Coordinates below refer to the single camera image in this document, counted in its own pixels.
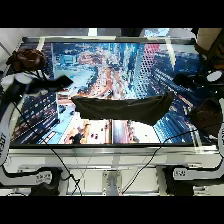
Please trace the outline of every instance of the brown cloth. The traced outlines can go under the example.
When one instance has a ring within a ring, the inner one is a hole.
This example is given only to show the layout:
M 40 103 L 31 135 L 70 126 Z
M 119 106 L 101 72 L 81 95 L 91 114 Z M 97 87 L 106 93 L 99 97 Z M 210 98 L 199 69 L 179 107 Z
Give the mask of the brown cloth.
M 221 105 L 215 98 L 205 100 L 199 107 L 190 112 L 190 120 L 192 124 L 214 137 L 218 137 L 221 124 L 203 128 L 209 125 L 214 125 L 222 122 Z
M 8 58 L 7 65 L 11 65 L 16 72 L 36 71 L 46 65 L 46 59 L 42 52 L 36 49 L 21 49 L 13 51 Z
M 72 97 L 72 102 L 83 119 L 132 120 L 153 126 L 169 111 L 173 99 L 174 92 L 167 92 L 164 96 L 146 99 L 103 100 Z

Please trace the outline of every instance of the metal bracket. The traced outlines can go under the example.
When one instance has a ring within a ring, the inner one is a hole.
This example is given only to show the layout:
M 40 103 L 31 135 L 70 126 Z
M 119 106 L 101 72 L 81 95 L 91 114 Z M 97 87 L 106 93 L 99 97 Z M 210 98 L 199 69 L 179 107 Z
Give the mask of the metal bracket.
M 103 171 L 102 191 L 104 196 L 122 195 L 121 171 Z

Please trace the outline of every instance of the folded cloth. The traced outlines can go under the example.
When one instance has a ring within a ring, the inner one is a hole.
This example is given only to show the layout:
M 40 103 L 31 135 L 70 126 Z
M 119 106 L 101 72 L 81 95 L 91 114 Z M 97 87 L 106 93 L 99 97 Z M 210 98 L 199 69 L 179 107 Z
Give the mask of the folded cloth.
M 132 120 L 153 126 L 169 111 L 174 92 L 146 99 L 104 100 L 79 96 L 71 99 L 83 119 Z
M 207 134 L 218 137 L 221 124 L 214 125 L 222 122 L 222 109 L 218 100 L 215 98 L 206 99 L 199 107 L 194 108 L 190 112 L 190 120 L 192 124 L 198 128 L 205 131 Z
M 11 65 L 15 72 L 36 71 L 46 65 L 46 59 L 39 50 L 20 49 L 17 52 L 13 51 L 6 64 Z

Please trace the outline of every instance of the cityscape print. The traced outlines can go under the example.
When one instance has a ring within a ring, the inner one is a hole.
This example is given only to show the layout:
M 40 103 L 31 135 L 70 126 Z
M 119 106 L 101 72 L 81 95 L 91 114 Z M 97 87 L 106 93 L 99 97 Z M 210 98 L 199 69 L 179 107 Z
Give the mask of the cityscape print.
M 130 144 L 160 143 L 195 128 L 188 117 L 213 93 L 205 89 L 186 89 L 173 83 L 178 73 L 195 74 L 199 56 L 193 45 L 173 46 L 143 43 L 45 43 L 44 72 L 51 78 L 66 75 L 73 84 L 58 93 L 27 97 L 22 112 L 35 131 L 48 144 Z M 131 120 L 88 120 L 76 112 L 72 96 L 107 100 L 143 99 L 175 93 L 169 112 L 154 126 Z M 198 133 L 210 142 L 206 133 Z M 168 143 L 195 143 L 188 133 Z M 15 144 L 45 144 L 18 119 L 12 135 Z

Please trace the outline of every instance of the brown object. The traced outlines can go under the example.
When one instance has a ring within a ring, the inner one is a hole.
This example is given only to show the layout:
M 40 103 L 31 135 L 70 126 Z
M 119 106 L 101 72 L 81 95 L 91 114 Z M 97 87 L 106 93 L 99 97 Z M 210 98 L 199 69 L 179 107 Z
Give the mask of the brown object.
M 167 92 L 164 96 L 152 96 L 146 99 L 103 100 L 85 97 L 71 99 L 83 119 L 132 120 L 153 126 L 169 111 L 174 93 Z
M 205 100 L 199 107 L 190 112 L 192 124 L 214 137 L 218 137 L 221 124 L 212 126 L 222 122 L 222 110 L 219 102 L 215 98 Z
M 8 58 L 7 65 L 11 65 L 16 72 L 36 71 L 46 65 L 46 59 L 42 52 L 36 49 L 21 49 L 13 51 Z

